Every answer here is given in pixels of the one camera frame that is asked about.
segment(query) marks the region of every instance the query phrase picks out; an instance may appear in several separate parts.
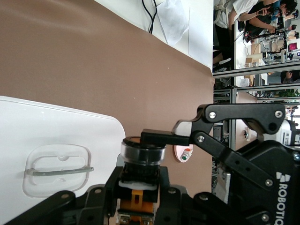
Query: screw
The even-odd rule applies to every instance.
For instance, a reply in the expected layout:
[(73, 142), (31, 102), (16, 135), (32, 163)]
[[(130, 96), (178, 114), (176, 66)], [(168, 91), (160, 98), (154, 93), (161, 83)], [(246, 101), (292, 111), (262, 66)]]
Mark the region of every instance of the screw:
[(169, 188), (168, 192), (169, 192), (170, 194), (175, 194), (175, 193), (176, 193), (176, 189), (174, 189), (174, 188)]
[(95, 193), (95, 194), (99, 194), (99, 193), (101, 193), (101, 192), (102, 192), (102, 190), (101, 190), (101, 189), (99, 189), (99, 188), (98, 188), (98, 189), (96, 189), (96, 190), (94, 191), (94, 193)]
[(199, 198), (200, 198), (202, 201), (207, 201), (207, 200), (208, 200), (208, 197), (207, 197), (207, 195), (205, 195), (205, 194), (199, 195)]
[(262, 215), (262, 221), (263, 222), (268, 222), (270, 220), (270, 217), (267, 214)]
[(203, 142), (204, 141), (204, 137), (203, 136), (199, 136), (199, 137), (197, 137), (197, 140), (198, 140), (198, 142)]
[(276, 116), (276, 118), (281, 118), (281, 117), (283, 116), (282, 111), (277, 110), (277, 111), (275, 112), (275, 116)]
[(270, 179), (267, 179), (265, 184), (266, 184), (267, 187), (272, 187), (273, 186), (273, 181), (270, 180)]
[(292, 156), (295, 161), (300, 161), (300, 154), (298, 152), (295, 151)]
[(62, 198), (62, 199), (69, 198), (69, 194), (63, 194), (63, 195), (61, 196), (61, 198)]
[(214, 119), (216, 117), (216, 113), (215, 112), (210, 112), (209, 117), (211, 119)]

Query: plastic handle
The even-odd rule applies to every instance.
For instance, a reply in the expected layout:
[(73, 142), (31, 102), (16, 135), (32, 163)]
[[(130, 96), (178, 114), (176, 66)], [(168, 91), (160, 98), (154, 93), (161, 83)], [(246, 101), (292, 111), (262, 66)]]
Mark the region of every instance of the plastic handle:
[(67, 174), (74, 174), (74, 173), (87, 173), (93, 170), (94, 168), (90, 166), (84, 166), (82, 168), (74, 169), (74, 170), (59, 170), (59, 171), (48, 171), (48, 172), (41, 172), (35, 169), (28, 169), (27, 174), (31, 176), (37, 176), (37, 177), (46, 177), (46, 176), (67, 175)]

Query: white tray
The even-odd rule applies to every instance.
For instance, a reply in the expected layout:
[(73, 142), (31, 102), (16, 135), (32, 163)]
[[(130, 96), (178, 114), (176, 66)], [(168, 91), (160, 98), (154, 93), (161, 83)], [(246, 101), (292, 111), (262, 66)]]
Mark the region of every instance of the white tray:
[(0, 96), (0, 224), (60, 190), (105, 184), (124, 137), (110, 116)]

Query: robotiq logo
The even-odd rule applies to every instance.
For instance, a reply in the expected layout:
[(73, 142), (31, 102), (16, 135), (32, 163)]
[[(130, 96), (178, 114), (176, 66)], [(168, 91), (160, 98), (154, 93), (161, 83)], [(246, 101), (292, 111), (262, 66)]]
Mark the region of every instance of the robotiq logo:
[(278, 190), (278, 198), (277, 198), (277, 212), (276, 212), (276, 220), (274, 225), (283, 225), (285, 219), (285, 202), (287, 196), (287, 182), (290, 181), (290, 175), (283, 175), (280, 172), (276, 172), (276, 178), (279, 180), (279, 190)]

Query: cable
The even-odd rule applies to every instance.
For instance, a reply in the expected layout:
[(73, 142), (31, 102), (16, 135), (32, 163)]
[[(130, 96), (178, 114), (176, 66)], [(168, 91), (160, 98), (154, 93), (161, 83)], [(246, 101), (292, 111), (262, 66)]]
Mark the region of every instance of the cable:
[(229, 4), (229, 2), (230, 2), (231, 0), (229, 0), (229, 1), (227, 1), (227, 2), (225, 2), (225, 4), (224, 4), (224, 8), (227, 8), (227, 6), (228, 6), (228, 4)]
[(146, 10), (146, 12), (148, 13), (148, 15), (150, 16), (150, 19), (151, 19), (151, 26), (150, 26), (149, 31), (148, 31), (150, 34), (152, 34), (152, 32), (153, 32), (154, 19), (155, 19), (156, 14), (158, 13), (158, 8), (157, 8), (156, 1), (153, 0), (153, 2), (154, 2), (154, 5), (155, 5), (155, 13), (154, 13), (154, 16), (152, 17), (151, 13), (148, 11), (148, 9), (145, 6), (144, 0), (142, 0), (142, 5), (143, 5), (144, 9)]
[(156, 16), (156, 14), (158, 13), (158, 6), (157, 6), (157, 4), (156, 4), (156, 1), (153, 0), (153, 2), (154, 2), (154, 5), (155, 5), (155, 13), (154, 13), (154, 15), (153, 15), (152, 24), (151, 24), (151, 27), (150, 27), (150, 32), (151, 32), (151, 33), (153, 32), (153, 25), (154, 25), (155, 16)]
[(257, 48), (261, 43), (262, 43), (262, 41), (261, 41), (260, 43), (257, 44), (257, 46), (255, 47), (255, 49), (254, 49), (254, 51), (253, 51), (254, 53), (255, 53), (256, 48)]
[(251, 35), (248, 34), (248, 36), (251, 37), (251, 38), (253, 38), (253, 39), (255, 39), (255, 38), (257, 38), (259, 35), (256, 35), (255, 37), (253, 37), (253, 36), (251, 36)]
[(232, 45), (234, 44), (234, 42), (243, 34), (244, 32), (242, 32), (242, 33), (240, 33), (238, 36), (237, 36), (237, 38), (232, 42), (232, 44), (228, 47), (228, 49), (227, 50), (229, 50), (231, 47), (232, 47)]
[(243, 44), (244, 44), (244, 46), (245, 46), (245, 48), (247, 50), (247, 54), (249, 55), (249, 52), (248, 52), (247, 46), (245, 45), (244, 39), (243, 39)]

